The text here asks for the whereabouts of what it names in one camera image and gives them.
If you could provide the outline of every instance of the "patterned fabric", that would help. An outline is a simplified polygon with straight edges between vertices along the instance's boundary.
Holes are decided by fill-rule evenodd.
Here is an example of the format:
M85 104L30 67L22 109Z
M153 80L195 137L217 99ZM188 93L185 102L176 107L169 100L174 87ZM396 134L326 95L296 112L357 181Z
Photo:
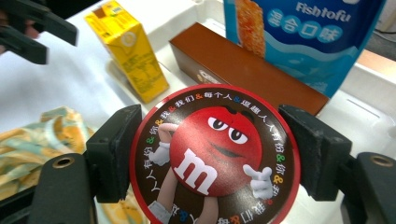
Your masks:
M82 116L65 106L43 113L39 122L0 133L0 201L35 186L46 161L64 153L82 154L93 134ZM131 189L125 201L97 206L108 223L149 223Z

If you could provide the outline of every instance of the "character eye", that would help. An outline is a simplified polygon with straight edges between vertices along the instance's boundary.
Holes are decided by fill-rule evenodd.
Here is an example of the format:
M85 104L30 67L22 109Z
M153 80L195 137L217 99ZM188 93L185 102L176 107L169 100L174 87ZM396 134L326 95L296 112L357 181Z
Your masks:
M246 135L242 134L234 128L230 128L230 130L228 131L228 135L230 136L231 140L233 140L233 142L235 142L236 144L244 144L248 140Z
M228 128L228 125L225 124L223 121L219 120L219 119L215 119L210 117L209 120L207 121L207 123L209 124L209 126L217 131L223 131L226 128Z

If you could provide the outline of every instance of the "blue package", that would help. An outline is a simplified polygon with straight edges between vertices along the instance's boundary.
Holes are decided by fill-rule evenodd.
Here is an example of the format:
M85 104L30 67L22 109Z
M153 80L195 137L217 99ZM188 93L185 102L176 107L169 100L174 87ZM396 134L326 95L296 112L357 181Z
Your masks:
M226 37L332 97L385 0L224 0Z

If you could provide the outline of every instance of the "yellow juice box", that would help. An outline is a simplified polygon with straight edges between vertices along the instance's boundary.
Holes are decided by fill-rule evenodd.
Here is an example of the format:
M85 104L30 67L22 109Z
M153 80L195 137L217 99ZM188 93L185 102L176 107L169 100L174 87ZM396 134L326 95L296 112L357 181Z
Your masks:
M104 3L85 20L144 103L169 88L142 24L118 2Z

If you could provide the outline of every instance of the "brown box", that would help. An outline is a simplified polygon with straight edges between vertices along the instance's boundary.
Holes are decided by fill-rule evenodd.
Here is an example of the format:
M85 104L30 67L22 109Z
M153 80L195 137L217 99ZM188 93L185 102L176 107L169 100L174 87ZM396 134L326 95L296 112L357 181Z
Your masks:
M270 103L294 105L313 115L329 98L235 45L200 23L170 40L177 64L197 83L227 83L252 91Z

